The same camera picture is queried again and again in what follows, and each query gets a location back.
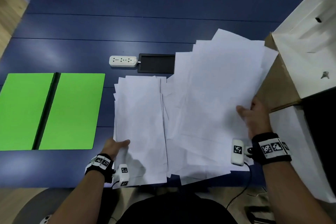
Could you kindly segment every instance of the black wristband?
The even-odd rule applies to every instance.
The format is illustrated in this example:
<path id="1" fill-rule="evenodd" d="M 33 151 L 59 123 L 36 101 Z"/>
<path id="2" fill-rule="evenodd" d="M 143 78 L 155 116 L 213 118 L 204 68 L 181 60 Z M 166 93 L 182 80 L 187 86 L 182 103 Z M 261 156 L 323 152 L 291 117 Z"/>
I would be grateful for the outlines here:
<path id="1" fill-rule="evenodd" d="M 268 132 L 252 138 L 251 158 L 261 165 L 292 161 L 288 146 L 283 143 L 276 133 Z"/>
<path id="2" fill-rule="evenodd" d="M 102 173 L 105 177 L 105 182 L 112 183 L 112 170 L 113 160 L 108 154 L 98 154 L 93 157 L 89 164 L 86 166 L 85 174 L 87 174 L 91 170 L 96 170 Z"/>

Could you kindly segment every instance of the hand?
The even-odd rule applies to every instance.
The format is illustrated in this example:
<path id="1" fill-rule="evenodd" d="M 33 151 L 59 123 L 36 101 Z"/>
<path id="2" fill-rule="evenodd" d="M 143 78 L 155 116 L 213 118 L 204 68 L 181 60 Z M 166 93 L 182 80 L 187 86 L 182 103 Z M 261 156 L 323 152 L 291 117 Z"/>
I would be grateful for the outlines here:
<path id="1" fill-rule="evenodd" d="M 116 142 L 113 140 L 113 137 L 109 138 L 106 140 L 105 145 L 103 147 L 103 150 L 101 153 L 108 154 L 111 159 L 114 161 L 119 150 L 121 148 L 127 147 L 131 141 L 130 140 L 125 140 L 122 142 Z"/>
<path id="2" fill-rule="evenodd" d="M 272 132 L 268 110 L 256 97 L 252 100 L 250 110 L 241 105 L 236 106 L 236 110 L 249 129 L 250 139 L 258 134 Z"/>

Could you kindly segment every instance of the power strip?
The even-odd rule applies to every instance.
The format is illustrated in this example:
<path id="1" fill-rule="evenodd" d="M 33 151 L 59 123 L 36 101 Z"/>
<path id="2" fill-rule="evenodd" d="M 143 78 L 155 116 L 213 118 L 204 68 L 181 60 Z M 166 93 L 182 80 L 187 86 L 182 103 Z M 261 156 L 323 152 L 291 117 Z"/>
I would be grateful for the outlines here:
<path id="1" fill-rule="evenodd" d="M 111 56 L 109 64 L 111 67 L 136 67 L 138 59 L 135 56 Z"/>

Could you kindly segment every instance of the green board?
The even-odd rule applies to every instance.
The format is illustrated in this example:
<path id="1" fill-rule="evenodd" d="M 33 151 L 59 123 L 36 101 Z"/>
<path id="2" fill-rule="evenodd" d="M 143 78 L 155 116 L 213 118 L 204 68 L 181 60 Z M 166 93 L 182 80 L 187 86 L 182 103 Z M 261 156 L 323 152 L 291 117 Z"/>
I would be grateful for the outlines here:
<path id="1" fill-rule="evenodd" d="M 32 149 L 53 75 L 7 75 L 0 92 L 0 150 Z"/>
<path id="2" fill-rule="evenodd" d="M 39 150 L 92 149 L 104 78 L 61 73 Z"/>

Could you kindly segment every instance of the blue table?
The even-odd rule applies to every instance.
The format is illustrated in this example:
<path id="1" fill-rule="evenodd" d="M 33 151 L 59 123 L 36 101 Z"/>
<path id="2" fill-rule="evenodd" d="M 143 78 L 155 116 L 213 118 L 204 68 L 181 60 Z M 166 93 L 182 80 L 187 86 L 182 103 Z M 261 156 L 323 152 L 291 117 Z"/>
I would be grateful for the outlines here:
<path id="1" fill-rule="evenodd" d="M 301 0 L 31 0 L 0 60 L 0 89 L 8 73 L 105 73 L 92 150 L 0 151 L 1 187 L 75 187 L 92 156 L 113 135 L 114 84 L 136 69 L 111 68 L 111 55 L 189 52 L 218 28 L 263 40 Z M 252 166 L 252 186 L 264 186 Z M 245 186 L 248 172 L 202 181 Z M 179 186 L 178 176 L 168 186 Z"/>

